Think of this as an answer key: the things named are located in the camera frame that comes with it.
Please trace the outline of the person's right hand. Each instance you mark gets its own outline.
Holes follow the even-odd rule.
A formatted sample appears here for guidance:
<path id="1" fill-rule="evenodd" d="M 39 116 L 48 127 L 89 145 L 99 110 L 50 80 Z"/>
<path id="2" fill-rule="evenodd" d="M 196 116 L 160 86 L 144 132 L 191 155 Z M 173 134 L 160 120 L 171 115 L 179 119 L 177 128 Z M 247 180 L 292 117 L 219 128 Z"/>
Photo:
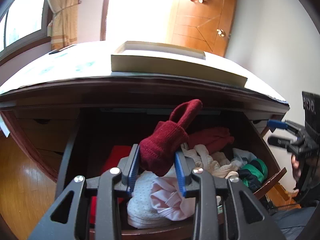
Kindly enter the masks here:
<path id="1" fill-rule="evenodd" d="M 295 155 L 291 155 L 291 165 L 292 165 L 292 176 L 293 176 L 294 180 L 297 182 L 300 179 L 302 171 L 300 168 L 300 163 L 296 159 Z"/>

